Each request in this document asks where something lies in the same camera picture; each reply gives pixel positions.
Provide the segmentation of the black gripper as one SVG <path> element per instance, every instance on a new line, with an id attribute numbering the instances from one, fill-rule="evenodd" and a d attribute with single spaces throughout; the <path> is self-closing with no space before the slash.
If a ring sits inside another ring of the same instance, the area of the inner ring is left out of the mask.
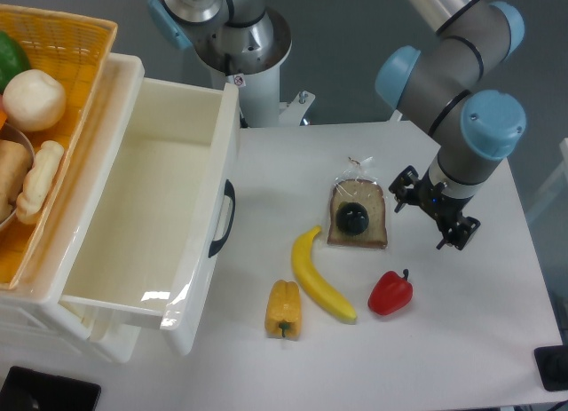
<path id="1" fill-rule="evenodd" d="M 406 205 L 419 206 L 433 218 L 442 233 L 436 249 L 444 246 L 463 250 L 481 223 L 465 217 L 462 210 L 474 195 L 474 186 L 448 177 L 440 168 L 432 168 L 419 177 L 414 166 L 402 170 L 389 186 L 400 212 Z"/>

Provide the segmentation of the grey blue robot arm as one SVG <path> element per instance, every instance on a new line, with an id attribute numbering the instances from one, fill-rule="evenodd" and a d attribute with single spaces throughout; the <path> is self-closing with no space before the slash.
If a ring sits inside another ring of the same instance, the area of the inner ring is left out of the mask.
<path id="1" fill-rule="evenodd" d="M 525 111 L 498 91 L 471 87 L 522 43 L 518 10 L 485 0 L 408 0 L 439 39 L 422 54 L 411 46 L 393 52 L 375 79 L 377 94 L 433 138 L 438 153 L 423 175 L 405 168 L 390 185 L 399 207 L 419 207 L 436 223 L 442 244 L 464 248 L 479 222 L 463 208 L 515 149 Z M 291 48 L 288 23 L 265 0 L 148 0 L 163 36 L 194 48 L 221 88 L 240 93 L 248 127 L 300 123 L 307 106 L 280 100 L 280 66 Z"/>

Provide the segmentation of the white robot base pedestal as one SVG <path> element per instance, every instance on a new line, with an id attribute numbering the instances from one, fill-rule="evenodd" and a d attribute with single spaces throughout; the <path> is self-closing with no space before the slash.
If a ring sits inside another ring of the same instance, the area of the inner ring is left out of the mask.
<path id="1" fill-rule="evenodd" d="M 212 85 L 238 88 L 242 123 L 249 128 L 306 125 L 315 95 L 299 91 L 289 102 L 280 99 L 280 67 L 292 48 L 286 20 L 268 8 L 255 24 L 223 25 L 196 45 Z"/>

